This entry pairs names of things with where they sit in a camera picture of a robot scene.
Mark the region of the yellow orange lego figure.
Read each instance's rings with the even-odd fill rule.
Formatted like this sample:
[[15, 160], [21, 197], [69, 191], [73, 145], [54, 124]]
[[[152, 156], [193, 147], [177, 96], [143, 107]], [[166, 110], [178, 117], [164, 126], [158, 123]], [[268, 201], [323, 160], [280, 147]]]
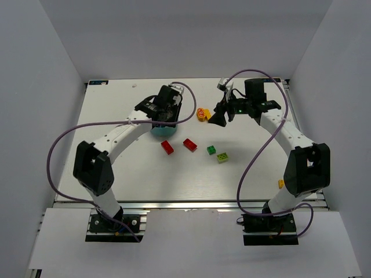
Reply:
[[200, 122], [208, 121], [212, 117], [210, 111], [204, 108], [197, 109], [197, 118]]

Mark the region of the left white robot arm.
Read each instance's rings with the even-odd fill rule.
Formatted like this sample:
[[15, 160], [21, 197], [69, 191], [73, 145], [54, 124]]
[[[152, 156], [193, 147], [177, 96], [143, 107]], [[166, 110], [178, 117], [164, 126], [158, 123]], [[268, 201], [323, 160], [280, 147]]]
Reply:
[[157, 95], [145, 98], [119, 125], [93, 142], [77, 146], [73, 176], [98, 205], [98, 212], [110, 225], [122, 221], [123, 209], [111, 189], [114, 183], [112, 165], [116, 158], [140, 136], [152, 130], [155, 122], [176, 122], [179, 118], [184, 89], [163, 85]]

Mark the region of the pale green sloped lego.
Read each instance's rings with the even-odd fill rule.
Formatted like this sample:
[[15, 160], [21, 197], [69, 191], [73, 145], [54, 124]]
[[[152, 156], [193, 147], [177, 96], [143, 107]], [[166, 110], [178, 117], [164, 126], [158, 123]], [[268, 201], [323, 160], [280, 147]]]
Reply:
[[229, 160], [229, 157], [226, 152], [217, 154], [216, 158], [218, 163], [224, 163]]

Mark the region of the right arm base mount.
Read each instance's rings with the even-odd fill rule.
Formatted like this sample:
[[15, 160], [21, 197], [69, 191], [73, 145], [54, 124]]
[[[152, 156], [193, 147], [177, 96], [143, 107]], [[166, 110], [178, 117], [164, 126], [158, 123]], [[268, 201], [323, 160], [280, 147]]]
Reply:
[[243, 227], [245, 246], [295, 246], [299, 244], [293, 214], [257, 217], [242, 214], [237, 224]]

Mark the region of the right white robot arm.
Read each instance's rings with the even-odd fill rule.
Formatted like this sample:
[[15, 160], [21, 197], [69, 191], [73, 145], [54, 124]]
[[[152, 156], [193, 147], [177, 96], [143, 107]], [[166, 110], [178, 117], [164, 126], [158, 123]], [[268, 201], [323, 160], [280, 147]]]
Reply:
[[249, 115], [270, 133], [288, 157], [283, 174], [284, 186], [263, 209], [264, 215], [281, 216], [291, 213], [307, 196], [330, 184], [330, 149], [317, 144], [288, 121], [287, 108], [268, 100], [261, 78], [244, 81], [245, 94], [238, 98], [233, 83], [220, 79], [217, 88], [224, 93], [217, 103], [210, 123], [224, 127], [235, 115]]

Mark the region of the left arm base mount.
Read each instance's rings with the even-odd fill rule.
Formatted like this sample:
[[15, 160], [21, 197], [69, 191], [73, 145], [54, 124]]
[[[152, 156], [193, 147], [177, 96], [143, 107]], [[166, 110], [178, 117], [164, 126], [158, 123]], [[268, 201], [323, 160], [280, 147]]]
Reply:
[[146, 216], [124, 214], [122, 222], [135, 234], [136, 238], [122, 224], [105, 219], [98, 212], [91, 213], [85, 236], [85, 242], [96, 243], [138, 243], [146, 229]]

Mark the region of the small green lego brick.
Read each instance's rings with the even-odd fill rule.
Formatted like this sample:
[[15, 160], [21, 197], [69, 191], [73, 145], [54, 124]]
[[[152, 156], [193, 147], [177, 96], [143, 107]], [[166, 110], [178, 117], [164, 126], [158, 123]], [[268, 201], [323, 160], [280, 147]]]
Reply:
[[206, 148], [206, 150], [207, 150], [207, 152], [208, 152], [209, 155], [212, 155], [212, 154], [215, 154], [216, 153], [216, 149], [215, 149], [215, 147], [213, 145], [208, 146]]

